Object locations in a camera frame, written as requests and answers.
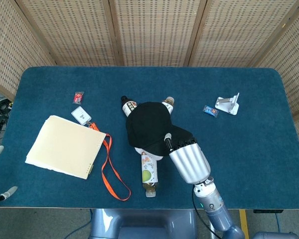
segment white bottle cap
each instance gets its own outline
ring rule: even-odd
[[[145,192],[145,196],[147,198],[153,198],[156,196],[156,191],[149,191],[149,192]]]
[[[174,105],[174,102],[175,102],[175,100],[174,100],[174,98],[173,98],[173,97],[169,96],[169,97],[167,97],[166,99],[167,99],[167,100],[169,100],[169,101],[171,101],[171,102],[172,102],[172,104]]]

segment cap brim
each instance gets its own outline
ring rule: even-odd
[[[193,135],[191,132],[188,132],[180,127],[172,125],[171,127],[171,140],[173,143],[173,147],[176,148],[178,145],[182,144],[185,141],[189,141]],[[149,153],[155,154],[157,156],[168,156],[169,149],[166,146],[164,138],[161,140],[147,146],[144,148]]]

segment white phone stand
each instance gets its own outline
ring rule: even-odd
[[[235,116],[239,108],[239,104],[237,103],[238,97],[239,93],[232,98],[224,99],[222,97],[218,97],[215,108]]]

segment small red item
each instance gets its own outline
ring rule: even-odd
[[[84,94],[83,91],[75,92],[73,103],[80,105],[82,102],[83,94]]]

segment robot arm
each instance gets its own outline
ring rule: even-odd
[[[167,134],[164,140],[182,178],[186,183],[194,185],[194,193],[203,205],[213,227],[224,232],[223,239],[244,239],[244,233],[234,225],[214,184],[214,179],[210,177],[209,163],[196,140],[192,138],[177,149],[172,148],[170,134]]]

